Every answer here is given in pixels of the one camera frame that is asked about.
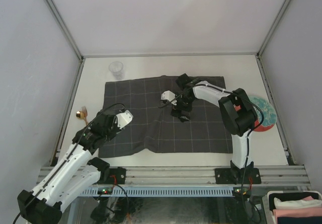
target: white robotic arm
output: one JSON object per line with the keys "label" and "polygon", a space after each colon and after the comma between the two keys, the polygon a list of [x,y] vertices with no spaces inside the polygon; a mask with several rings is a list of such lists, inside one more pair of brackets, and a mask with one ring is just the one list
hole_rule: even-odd
{"label": "white robotic arm", "polygon": [[[201,81],[197,83],[193,88],[193,94],[197,99],[205,100],[207,102],[212,103],[213,105],[219,107],[219,100],[223,97],[227,97],[230,94],[225,93],[225,89],[214,86],[210,84],[207,81]],[[176,98],[176,94],[174,94],[171,91],[166,91],[162,94],[161,100],[163,101],[169,101],[173,105],[177,106],[177,100],[174,100]],[[238,135],[232,135],[232,163],[238,167],[239,169],[244,168],[246,157],[248,155],[248,146],[247,146],[247,138],[250,137],[251,134],[248,136],[248,133],[250,132],[250,129],[247,130],[242,136]],[[252,160],[251,157],[248,156],[248,164],[250,165]]]}
{"label": "white robotic arm", "polygon": [[[70,203],[88,186],[110,178],[110,165],[93,158],[93,154],[132,119],[128,110],[116,115],[99,112],[95,120],[77,132],[73,144],[51,172],[32,191],[19,194],[21,216],[32,224],[57,224]],[[83,165],[84,170],[75,175]]]}
{"label": "white robotic arm", "polygon": [[237,179],[238,176],[241,176],[240,170],[244,167],[252,169],[254,163],[250,157],[249,145],[257,114],[245,91],[237,89],[228,92],[226,89],[214,86],[207,81],[192,79],[186,74],[178,77],[176,82],[182,93],[175,94],[166,91],[161,96],[164,103],[172,104],[171,115],[178,117],[182,122],[189,121],[189,117],[183,112],[192,111],[192,102],[195,99],[202,99],[219,107],[224,126],[232,136],[231,168],[233,169],[232,172],[235,172],[234,178]]}

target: clear plastic cup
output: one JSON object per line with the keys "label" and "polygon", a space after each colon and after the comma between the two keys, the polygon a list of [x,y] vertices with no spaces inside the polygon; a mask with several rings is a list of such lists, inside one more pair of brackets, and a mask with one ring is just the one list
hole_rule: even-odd
{"label": "clear plastic cup", "polygon": [[124,78],[124,68],[121,62],[112,62],[109,66],[109,70],[118,81]]}

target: folded clothes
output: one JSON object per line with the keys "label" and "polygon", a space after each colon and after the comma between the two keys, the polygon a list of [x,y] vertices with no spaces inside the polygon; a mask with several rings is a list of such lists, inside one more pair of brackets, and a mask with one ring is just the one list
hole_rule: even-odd
{"label": "folded clothes", "polygon": [[312,196],[308,196],[306,198],[303,198],[302,200],[314,200],[314,199],[312,198]]}
{"label": "folded clothes", "polygon": [[290,192],[290,193],[272,193],[268,197],[268,201],[270,203],[270,210],[273,211],[276,209],[274,204],[274,198],[278,198],[281,201],[288,201],[288,200],[302,200],[306,197],[312,197],[315,200],[319,199],[319,195],[315,192]]}
{"label": "folded clothes", "polygon": [[302,209],[302,208],[322,207],[322,200],[312,199],[312,200],[281,201],[278,198],[274,198],[274,204],[276,209]]}
{"label": "folded clothes", "polygon": [[321,224],[322,216],[313,217],[280,217],[277,224]]}
{"label": "folded clothes", "polygon": [[311,216],[322,216],[322,208],[303,208],[303,209],[296,209],[296,210],[273,210],[275,221],[277,223],[277,220],[279,217],[311,217]]}

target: white cloth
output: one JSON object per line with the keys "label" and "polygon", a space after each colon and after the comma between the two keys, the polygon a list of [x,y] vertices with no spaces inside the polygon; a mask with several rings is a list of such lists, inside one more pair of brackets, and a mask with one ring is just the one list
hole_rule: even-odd
{"label": "white cloth", "polygon": [[281,201],[278,198],[274,198],[274,204],[276,209],[303,209],[312,207],[322,207],[322,200],[289,200]]}

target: gray cloth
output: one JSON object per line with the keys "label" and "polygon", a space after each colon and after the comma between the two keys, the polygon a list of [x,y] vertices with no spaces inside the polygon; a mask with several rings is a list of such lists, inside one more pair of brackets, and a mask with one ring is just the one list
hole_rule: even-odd
{"label": "gray cloth", "polygon": [[[155,153],[232,153],[231,135],[225,130],[218,107],[195,100],[190,122],[172,117],[171,106],[159,109],[161,93],[180,93],[177,77],[161,76],[106,82],[103,108],[123,103],[133,121],[99,150],[100,158],[132,155],[147,148]],[[223,77],[200,77],[225,87]]]}

